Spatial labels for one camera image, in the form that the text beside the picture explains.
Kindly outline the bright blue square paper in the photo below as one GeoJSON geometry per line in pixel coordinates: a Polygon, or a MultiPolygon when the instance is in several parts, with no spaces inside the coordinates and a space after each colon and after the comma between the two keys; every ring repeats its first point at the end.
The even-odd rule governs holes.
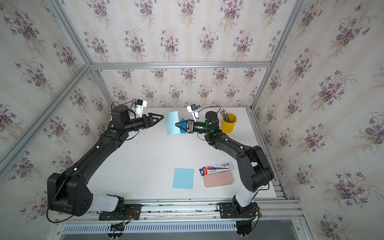
{"type": "Polygon", "coordinates": [[[181,128],[180,128],[180,133],[181,133],[181,134],[186,134],[186,133],[187,133],[187,132],[185,131],[185,129],[187,128],[187,122],[186,122],[186,120],[185,120],[184,118],[181,119],[181,122],[180,122],[180,124],[179,124],[179,127],[181,127],[181,128]]]}

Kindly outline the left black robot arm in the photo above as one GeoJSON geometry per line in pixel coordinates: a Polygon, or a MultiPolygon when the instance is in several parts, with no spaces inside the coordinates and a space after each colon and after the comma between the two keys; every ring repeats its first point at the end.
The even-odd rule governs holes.
{"type": "Polygon", "coordinates": [[[47,179],[48,210],[80,217],[99,213],[100,220],[122,220],[126,214],[124,198],[116,195],[97,196],[87,184],[102,165],[124,142],[130,132],[139,132],[155,126],[164,119],[159,114],[142,114],[131,118],[132,109],[120,105],[111,110],[112,119],[96,144],[76,163],[61,174],[53,173],[47,179]]]}

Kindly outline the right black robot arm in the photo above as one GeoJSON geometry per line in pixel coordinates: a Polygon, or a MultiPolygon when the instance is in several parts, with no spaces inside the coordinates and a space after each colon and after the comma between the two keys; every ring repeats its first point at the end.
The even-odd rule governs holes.
{"type": "Polygon", "coordinates": [[[204,134],[205,141],[215,148],[231,156],[237,161],[242,187],[233,197],[232,209],[241,214],[251,209],[251,203],[264,186],[269,186],[274,179],[274,172],[260,146],[250,147],[231,139],[219,127],[218,114],[209,111],[205,120],[198,122],[184,120],[175,126],[188,134],[204,134]]]}

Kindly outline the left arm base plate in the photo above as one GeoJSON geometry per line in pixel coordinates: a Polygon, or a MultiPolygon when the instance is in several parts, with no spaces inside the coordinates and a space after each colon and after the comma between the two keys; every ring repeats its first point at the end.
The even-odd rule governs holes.
{"type": "Polygon", "coordinates": [[[141,204],[126,204],[124,207],[118,207],[113,212],[101,212],[99,221],[123,221],[139,220],[142,210],[141,204]]]}

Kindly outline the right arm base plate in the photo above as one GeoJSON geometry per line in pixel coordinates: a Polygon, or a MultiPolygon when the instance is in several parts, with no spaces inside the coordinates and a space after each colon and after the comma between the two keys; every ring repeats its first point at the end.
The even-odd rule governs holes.
{"type": "Polygon", "coordinates": [[[252,202],[247,207],[241,207],[236,203],[223,202],[216,204],[216,210],[221,219],[253,219],[259,212],[260,207],[252,202]]]}

